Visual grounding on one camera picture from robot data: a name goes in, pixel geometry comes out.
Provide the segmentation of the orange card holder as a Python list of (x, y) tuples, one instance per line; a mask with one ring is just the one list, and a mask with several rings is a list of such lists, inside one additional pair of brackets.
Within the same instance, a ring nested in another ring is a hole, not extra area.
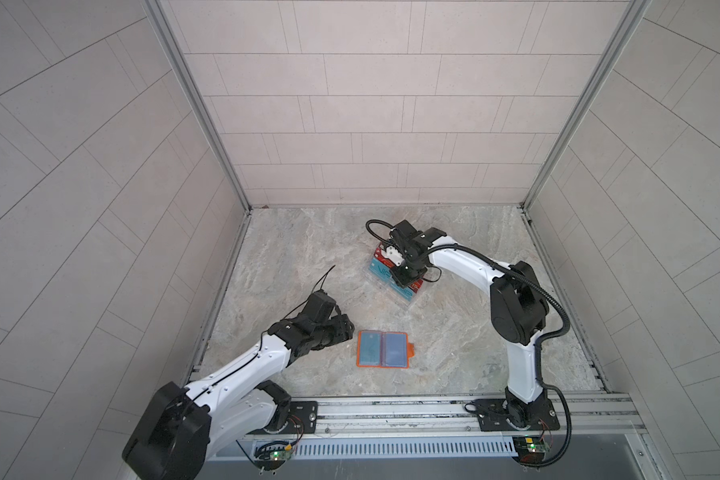
[[(363, 331), (379, 332), (382, 334), (382, 360), (381, 365), (376, 367), (360, 366), (359, 340)], [(375, 330), (363, 330), (358, 334), (358, 350), (356, 365), (360, 368), (385, 368), (385, 369), (408, 369), (410, 361), (415, 356), (415, 346), (409, 342), (408, 334), (404, 332), (384, 332)]]

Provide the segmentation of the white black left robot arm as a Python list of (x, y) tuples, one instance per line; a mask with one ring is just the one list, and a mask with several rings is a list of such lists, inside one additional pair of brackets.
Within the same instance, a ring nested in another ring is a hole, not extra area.
[(291, 397), (273, 376), (312, 351), (351, 340), (354, 332), (330, 295), (311, 293), (226, 366), (185, 386), (170, 381), (159, 388), (123, 449), (123, 461), (140, 479), (196, 478), (231, 443), (285, 426)]

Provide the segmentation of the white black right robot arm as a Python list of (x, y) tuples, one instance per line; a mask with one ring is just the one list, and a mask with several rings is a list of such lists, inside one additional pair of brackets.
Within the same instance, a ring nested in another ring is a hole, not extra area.
[(448, 270), (480, 290), (490, 302), (490, 322), (504, 340), (509, 362), (505, 401), (498, 416), (513, 428), (538, 422), (547, 400), (538, 341), (550, 311), (535, 271), (525, 262), (498, 262), (457, 243), (444, 231), (421, 231), (403, 220), (380, 241), (381, 255), (392, 262), (390, 273), (400, 287), (422, 280), (428, 270)]

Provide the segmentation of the red card stack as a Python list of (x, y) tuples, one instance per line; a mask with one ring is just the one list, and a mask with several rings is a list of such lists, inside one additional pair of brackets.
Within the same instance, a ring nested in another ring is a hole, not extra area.
[(418, 280), (416, 280), (415, 282), (413, 282), (413, 283), (409, 286), (409, 288), (410, 288), (410, 290), (411, 290), (414, 294), (417, 294), (417, 293), (420, 291), (420, 289), (422, 288), (423, 284), (424, 284), (424, 280), (423, 280), (423, 279), (418, 279)]
[(385, 256), (386, 250), (382, 243), (379, 243), (374, 251), (373, 259), (387, 267), (391, 267), (394, 263)]

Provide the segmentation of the red card right stack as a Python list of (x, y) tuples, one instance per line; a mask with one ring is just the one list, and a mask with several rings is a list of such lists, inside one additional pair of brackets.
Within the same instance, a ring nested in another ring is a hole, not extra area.
[(423, 279), (418, 279), (418, 280), (416, 280), (415, 282), (413, 282), (413, 283), (409, 286), (409, 288), (410, 288), (410, 290), (411, 290), (414, 294), (417, 294), (417, 293), (420, 291), (420, 289), (422, 288), (423, 284), (424, 284), (424, 280), (423, 280)]

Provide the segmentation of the teal card left stack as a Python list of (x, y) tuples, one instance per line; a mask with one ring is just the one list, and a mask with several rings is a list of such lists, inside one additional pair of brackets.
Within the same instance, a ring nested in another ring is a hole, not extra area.
[(375, 275), (380, 281), (384, 282), (385, 284), (394, 283), (390, 268), (383, 262), (377, 262), (376, 260), (373, 260), (369, 265), (369, 269), (373, 275)]

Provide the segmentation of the teal card stack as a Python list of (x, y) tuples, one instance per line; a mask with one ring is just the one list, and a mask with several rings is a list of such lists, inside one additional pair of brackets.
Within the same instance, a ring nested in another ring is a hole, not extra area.
[(411, 286), (401, 287), (395, 281), (391, 282), (391, 288), (406, 302), (412, 301), (417, 295), (417, 290), (415, 288), (412, 288)]
[(394, 283), (390, 268), (383, 262), (377, 262), (376, 260), (373, 260), (369, 265), (369, 269), (373, 275), (375, 275), (380, 281), (384, 282), (385, 284)]

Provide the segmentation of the teal card right stack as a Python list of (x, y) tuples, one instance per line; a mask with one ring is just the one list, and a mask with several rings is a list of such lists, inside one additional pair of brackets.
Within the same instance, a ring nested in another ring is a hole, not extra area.
[(395, 281), (391, 282), (391, 288), (406, 302), (412, 301), (417, 295), (417, 290), (415, 288), (412, 288), (411, 286), (401, 287)]

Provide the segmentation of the left circuit board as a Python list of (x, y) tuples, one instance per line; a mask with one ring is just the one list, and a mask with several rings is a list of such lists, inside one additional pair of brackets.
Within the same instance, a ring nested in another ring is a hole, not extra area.
[(296, 446), (288, 441), (273, 441), (258, 447), (254, 452), (254, 463), (260, 470), (275, 471), (289, 461)]

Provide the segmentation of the vent grille strip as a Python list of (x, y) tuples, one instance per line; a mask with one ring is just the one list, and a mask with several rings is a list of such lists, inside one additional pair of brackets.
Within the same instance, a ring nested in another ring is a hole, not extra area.
[(303, 440), (294, 460), (512, 458), (519, 454), (509, 437), (315, 438)]

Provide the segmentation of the right circuit board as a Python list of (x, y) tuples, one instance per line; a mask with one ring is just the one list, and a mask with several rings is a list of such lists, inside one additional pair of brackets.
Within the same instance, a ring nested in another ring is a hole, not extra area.
[(517, 455), (514, 460), (521, 465), (536, 467), (544, 462), (550, 446), (541, 437), (513, 437)]

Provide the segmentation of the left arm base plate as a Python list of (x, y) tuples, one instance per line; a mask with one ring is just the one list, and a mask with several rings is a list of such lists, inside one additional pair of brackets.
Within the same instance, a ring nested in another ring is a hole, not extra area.
[(250, 435), (314, 434), (318, 408), (317, 401), (292, 401), (288, 413), (278, 410), (269, 425), (250, 432)]

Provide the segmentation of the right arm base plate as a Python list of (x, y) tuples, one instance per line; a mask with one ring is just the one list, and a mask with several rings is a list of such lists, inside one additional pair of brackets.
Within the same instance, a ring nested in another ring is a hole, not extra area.
[(525, 432), (560, 429), (552, 402), (540, 396), (526, 404), (517, 399), (477, 399), (465, 405), (477, 417), (482, 432)]

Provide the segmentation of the aluminium corner post right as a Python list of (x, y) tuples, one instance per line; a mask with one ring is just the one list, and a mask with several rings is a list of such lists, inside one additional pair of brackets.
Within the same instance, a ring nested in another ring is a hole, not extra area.
[(538, 198), (543, 186), (565, 153), (565, 149), (568, 147), (580, 124), (589, 112), (594, 100), (597, 98), (609, 74), (614, 69), (619, 57), (633, 36), (650, 4), (650, 0), (632, 0), (628, 3), (622, 18), (617, 24), (613, 35), (606, 44), (598, 63), (590, 75), (582, 94), (576, 101), (564, 127), (549, 151), (545, 162), (542, 164), (528, 195), (520, 204), (520, 208), (525, 213), (530, 212), (533, 203)]

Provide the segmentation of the aluminium corner post left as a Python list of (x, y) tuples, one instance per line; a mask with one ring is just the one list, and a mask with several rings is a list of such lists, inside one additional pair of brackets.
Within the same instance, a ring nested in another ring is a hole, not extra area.
[(190, 66), (179, 46), (177, 37), (169, 24), (166, 11), (162, 3), (156, 0), (145, 0), (143, 4), (145, 13), (155, 30), (158, 41), (163, 47), (164, 52), (173, 67), (178, 83), (185, 93), (192, 111), (196, 115), (198, 124), (203, 131), (203, 134), (221, 163), (222, 168), (229, 178), (233, 190), (243, 205), (246, 214), (250, 216), (253, 207), (244, 191), (239, 177), (234, 171), (229, 154), (214, 125), (213, 119), (210, 115), (210, 110), (201, 95), (190, 70)]

